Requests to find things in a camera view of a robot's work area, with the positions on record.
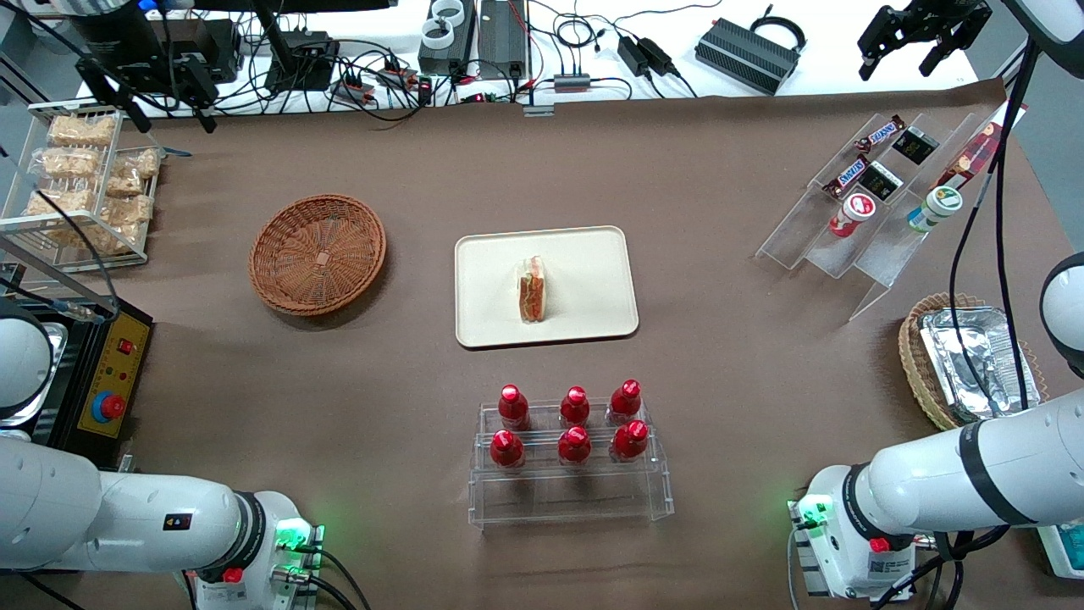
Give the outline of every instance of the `brown tablecloth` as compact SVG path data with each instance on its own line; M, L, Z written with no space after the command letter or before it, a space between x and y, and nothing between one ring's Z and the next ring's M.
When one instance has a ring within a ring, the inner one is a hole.
M788 273L752 254L872 113L928 112L954 125L1003 99L983 82L568 104L553 118L477 104L393 127L358 114L236 118L211 135L157 121L163 143L195 156L169 160L150 262L115 273L120 294L157 321L133 407L138 465L287 494L327 525L327 548L377 610L787 608L785 501L825 466L935 431L909 394L895 334L916 300L946 289L966 215L938 226L892 291L851 324L868 287L861 277ZM1020 337L1057 397L1079 382L1045 338L1037 296L1069 246L1016 144L1009 159ZM275 210L321 192L379 213L386 275L347 315L287 320L253 291L246 257ZM608 223L629 239L633 337L481 352L456 343L459 237ZM963 269L960 289L997 301L992 204ZM628 377L651 402L674 516L485 535L467 523L479 402L506 382L543 399L573 384L604 394ZM1084 603L1084 586L1043 570L1034 534L1014 533L968 559L958 608ZM803 608L867 607L804 598L796 579ZM90 609L186 607L166 575L47 582ZM3 586L5 608L51 603L24 583Z

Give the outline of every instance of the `white tape roll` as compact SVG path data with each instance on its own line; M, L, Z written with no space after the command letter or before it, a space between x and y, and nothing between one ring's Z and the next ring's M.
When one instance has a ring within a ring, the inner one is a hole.
M463 14L462 0L437 0L429 7L429 10L433 11L434 18L444 20L452 27L463 23L463 18L466 16ZM446 15L444 11L455 11L455 13Z
M422 26L422 43L426 47L440 50L452 46L455 33L452 31L450 23L441 20L426 20Z

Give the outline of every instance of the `red bottle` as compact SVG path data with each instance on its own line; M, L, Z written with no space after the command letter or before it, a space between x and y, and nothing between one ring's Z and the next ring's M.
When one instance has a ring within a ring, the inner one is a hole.
M610 441L614 462L633 462L647 450L647 425L634 419L617 429Z
M531 414L527 408L527 398L513 385L507 385L501 390L501 400L496 403L496 411L501 414L501 423L508 430L531 429Z
M591 404L588 403L588 393L579 386L568 389L568 394L560 402L560 423L565 428L583 426L588 424L588 415L591 414Z
M632 421L637 413L640 413L640 382L630 379L610 397L610 404L606 410L606 421L612 426L621 426Z
M493 442L489 444L489 457L493 463L504 468L519 468L527 462L524 442L515 433L498 430Z
M565 466L586 462L591 455L591 437L588 437L588 431L579 426L566 430L557 440L557 455L560 457L560 464Z

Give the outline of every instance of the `emergency stop button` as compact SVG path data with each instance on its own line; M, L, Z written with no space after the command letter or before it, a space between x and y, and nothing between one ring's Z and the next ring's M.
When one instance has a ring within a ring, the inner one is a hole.
M127 407L124 397L105 391L94 397L94 402L90 405L90 415L99 424L108 424L125 415Z

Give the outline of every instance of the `wire rack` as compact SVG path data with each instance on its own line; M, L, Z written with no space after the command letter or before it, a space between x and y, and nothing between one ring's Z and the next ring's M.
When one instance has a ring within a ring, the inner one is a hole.
M150 148L157 148L158 156L162 158L163 148L149 134L142 134L147 140L146 145L119 147L125 114L114 106L101 105L93 101L66 101L33 104L28 106L28 111L34 120L20 155L20 170L15 173L15 179L8 191L2 213L0 213L0 233L64 272L95 269L98 264L90 249L83 247L81 243L75 242L76 244L73 245L72 239L61 238L64 233L74 234L74 231L66 226L66 222L60 213L26 215L27 202L35 189L62 192L90 190L94 193L92 208L68 211L68 216L92 241L96 237L99 243L115 244L115 247L107 251L99 252L105 265L120 267L146 262L145 246L149 220L139 222L134 234L126 235L117 226L106 221L102 217L102 211L106 199L107 180L113 174L116 159L128 155L138 155ZM94 177L50 178L30 173L34 151L48 145L49 126L57 116L74 116L83 119L112 116L116 119L108 146L64 146L94 148L100 152ZM149 209L151 213L153 213L154 194L157 185L157 173L143 181L142 194L151 200Z

